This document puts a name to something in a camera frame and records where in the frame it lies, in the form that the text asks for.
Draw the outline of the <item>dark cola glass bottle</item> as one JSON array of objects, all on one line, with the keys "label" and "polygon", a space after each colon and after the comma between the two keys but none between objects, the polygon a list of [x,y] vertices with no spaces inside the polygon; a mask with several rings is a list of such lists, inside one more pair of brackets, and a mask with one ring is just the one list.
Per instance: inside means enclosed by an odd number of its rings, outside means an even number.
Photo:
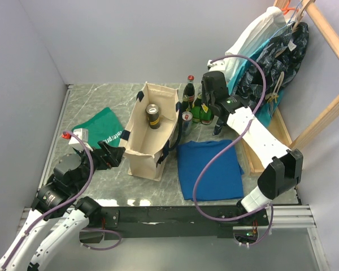
[{"label": "dark cola glass bottle", "polygon": [[190,97],[191,109],[192,109],[194,98],[195,98],[195,88],[194,88],[194,85],[193,85],[193,81],[194,81],[194,76],[189,75],[187,85],[185,86],[185,89],[184,89],[184,92],[183,92],[183,95],[186,94]]}]

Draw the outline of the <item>green glass bottle gold cap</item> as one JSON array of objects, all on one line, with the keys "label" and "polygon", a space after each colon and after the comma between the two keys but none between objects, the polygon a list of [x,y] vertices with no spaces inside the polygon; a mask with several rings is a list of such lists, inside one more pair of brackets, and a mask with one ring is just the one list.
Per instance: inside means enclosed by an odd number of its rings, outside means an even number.
[{"label": "green glass bottle gold cap", "polygon": [[212,111],[204,104],[201,104],[200,109],[200,122],[203,125],[210,125],[213,121],[214,115]]}]

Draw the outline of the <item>green glass bottle front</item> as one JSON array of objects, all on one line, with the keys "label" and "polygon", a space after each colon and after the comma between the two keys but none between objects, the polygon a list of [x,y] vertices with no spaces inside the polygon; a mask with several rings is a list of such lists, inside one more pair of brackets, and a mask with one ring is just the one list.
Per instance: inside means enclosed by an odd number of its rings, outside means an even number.
[{"label": "green glass bottle front", "polygon": [[191,110],[190,97],[183,95],[181,103],[181,112],[189,112]]}]

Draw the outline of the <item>beige canvas tote bag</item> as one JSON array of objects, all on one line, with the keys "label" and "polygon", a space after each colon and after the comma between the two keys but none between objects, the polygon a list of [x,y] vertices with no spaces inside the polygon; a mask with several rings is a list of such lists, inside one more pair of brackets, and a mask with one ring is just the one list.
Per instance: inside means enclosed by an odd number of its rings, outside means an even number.
[{"label": "beige canvas tote bag", "polygon": [[[159,108],[159,128],[152,129],[146,109]],[[178,90],[145,83],[137,93],[131,116],[120,137],[120,147],[129,161],[128,174],[160,181],[170,141],[180,118]]]}]

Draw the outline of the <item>red silver beverage can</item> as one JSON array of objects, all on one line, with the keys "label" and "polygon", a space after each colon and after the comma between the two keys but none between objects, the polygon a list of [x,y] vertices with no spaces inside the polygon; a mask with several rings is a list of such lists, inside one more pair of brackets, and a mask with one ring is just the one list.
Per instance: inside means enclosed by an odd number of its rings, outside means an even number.
[{"label": "red silver beverage can", "polygon": [[182,113],[182,134],[187,136],[190,133],[193,115],[189,111]]}]

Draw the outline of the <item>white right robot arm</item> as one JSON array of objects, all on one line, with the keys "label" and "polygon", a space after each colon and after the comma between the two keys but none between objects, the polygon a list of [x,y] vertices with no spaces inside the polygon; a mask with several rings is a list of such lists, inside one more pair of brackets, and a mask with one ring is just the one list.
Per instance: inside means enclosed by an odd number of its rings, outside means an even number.
[{"label": "white right robot arm", "polygon": [[247,102],[238,95],[230,96],[224,74],[207,72],[202,77],[202,101],[238,134],[259,158],[264,171],[257,186],[240,201],[236,211],[239,223],[248,225],[256,218],[256,209],[300,183],[303,155],[291,150],[276,139],[255,117]]}]

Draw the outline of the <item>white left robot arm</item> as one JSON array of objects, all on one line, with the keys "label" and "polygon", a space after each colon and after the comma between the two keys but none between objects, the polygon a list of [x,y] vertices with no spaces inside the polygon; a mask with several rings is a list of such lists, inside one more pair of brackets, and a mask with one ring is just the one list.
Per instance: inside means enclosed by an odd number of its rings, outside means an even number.
[{"label": "white left robot arm", "polygon": [[103,222],[101,205],[81,195],[96,170],[120,165],[125,148],[104,141],[98,144],[98,149],[77,150],[60,159],[48,183],[39,189],[23,227],[0,258],[0,270],[44,270],[66,241],[87,226]]}]

